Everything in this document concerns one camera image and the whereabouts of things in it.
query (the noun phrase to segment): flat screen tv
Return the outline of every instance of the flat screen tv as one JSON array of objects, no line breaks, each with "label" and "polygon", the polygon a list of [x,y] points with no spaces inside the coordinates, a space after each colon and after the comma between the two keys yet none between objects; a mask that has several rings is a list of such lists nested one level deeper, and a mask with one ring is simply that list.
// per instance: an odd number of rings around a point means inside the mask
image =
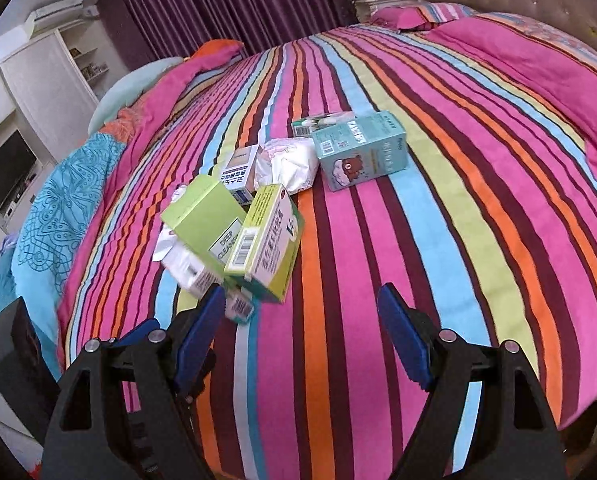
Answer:
[{"label": "flat screen tv", "polygon": [[16,130],[0,147],[0,211],[36,163],[36,156]]}]

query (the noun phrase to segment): pink pillow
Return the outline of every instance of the pink pillow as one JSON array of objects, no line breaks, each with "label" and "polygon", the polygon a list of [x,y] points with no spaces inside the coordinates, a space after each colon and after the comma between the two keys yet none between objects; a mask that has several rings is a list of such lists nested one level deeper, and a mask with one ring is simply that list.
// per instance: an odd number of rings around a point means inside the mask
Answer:
[{"label": "pink pillow", "polygon": [[478,12],[461,4],[425,3],[377,10],[369,22],[395,30],[430,30],[441,23],[453,22],[475,14]]}]

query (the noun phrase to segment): white and teal package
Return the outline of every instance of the white and teal package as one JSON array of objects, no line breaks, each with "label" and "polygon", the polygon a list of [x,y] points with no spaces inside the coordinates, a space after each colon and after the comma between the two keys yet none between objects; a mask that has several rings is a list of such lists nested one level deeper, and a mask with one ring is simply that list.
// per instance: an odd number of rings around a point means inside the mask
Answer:
[{"label": "white and teal package", "polygon": [[332,191],[407,167],[406,132],[391,112],[323,128],[312,139]]}]

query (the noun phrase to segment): brown bear illustration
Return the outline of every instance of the brown bear illustration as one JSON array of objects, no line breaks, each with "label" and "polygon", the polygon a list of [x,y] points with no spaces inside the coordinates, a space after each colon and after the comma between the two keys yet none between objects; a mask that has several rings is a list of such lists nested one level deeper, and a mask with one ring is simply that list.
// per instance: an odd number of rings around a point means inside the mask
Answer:
[{"label": "brown bear illustration", "polygon": [[360,155],[344,158],[342,160],[342,170],[350,181],[358,178],[360,172],[363,171],[363,159],[360,158]]}]

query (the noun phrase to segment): pillow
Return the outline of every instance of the pillow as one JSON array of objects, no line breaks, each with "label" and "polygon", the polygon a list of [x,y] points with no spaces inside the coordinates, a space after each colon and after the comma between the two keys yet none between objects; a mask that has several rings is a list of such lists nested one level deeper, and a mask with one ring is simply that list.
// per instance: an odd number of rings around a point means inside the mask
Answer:
[{"label": "pillow", "polygon": [[417,4],[409,7],[386,7],[371,17],[372,25],[397,30],[430,30],[441,23],[453,22],[478,14],[476,10],[461,4]]},{"label": "pillow", "polygon": [[96,133],[102,125],[113,121],[121,108],[133,105],[169,68],[182,63],[182,57],[166,57],[137,68],[118,80],[96,107],[87,134]]}]

